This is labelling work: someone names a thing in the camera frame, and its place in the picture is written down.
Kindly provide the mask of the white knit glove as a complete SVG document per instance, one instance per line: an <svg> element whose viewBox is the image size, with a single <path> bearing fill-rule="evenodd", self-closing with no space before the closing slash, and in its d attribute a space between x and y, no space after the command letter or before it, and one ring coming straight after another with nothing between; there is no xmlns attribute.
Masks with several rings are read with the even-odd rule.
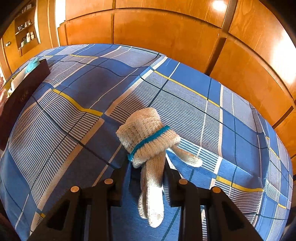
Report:
<svg viewBox="0 0 296 241"><path fill-rule="evenodd" d="M163 173L166 150L171 149L183 162L201 167L203 161L178 147L180 136L161 122L155 108L137 110L116 131L121 144L128 151L134 168L141 168L138 213L156 228L164 219Z"/></svg>

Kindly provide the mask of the blue plaid bed sheet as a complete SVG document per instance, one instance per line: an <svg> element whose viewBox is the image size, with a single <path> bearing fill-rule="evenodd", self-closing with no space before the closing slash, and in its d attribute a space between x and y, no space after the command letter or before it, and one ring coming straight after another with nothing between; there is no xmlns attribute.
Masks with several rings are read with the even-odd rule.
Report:
<svg viewBox="0 0 296 241"><path fill-rule="evenodd" d="M127 153L116 131L148 107L180 136L183 150L203 161L194 168L167 150L171 167L198 187L220 187L263 240L280 240L292 202L292 163L251 103L147 49L70 45L36 57L47 60L50 73L1 150L1 202L21 240L70 187L93 186L121 166ZM23 80L29 61L16 71Z"/></svg>

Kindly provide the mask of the wooden door with shelves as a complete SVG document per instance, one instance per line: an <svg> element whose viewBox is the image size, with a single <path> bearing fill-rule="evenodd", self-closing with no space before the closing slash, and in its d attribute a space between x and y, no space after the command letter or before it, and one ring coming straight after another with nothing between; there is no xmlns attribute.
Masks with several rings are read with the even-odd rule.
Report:
<svg viewBox="0 0 296 241"><path fill-rule="evenodd" d="M58 46L55 1L1 1L1 71L8 79L40 52Z"/></svg>

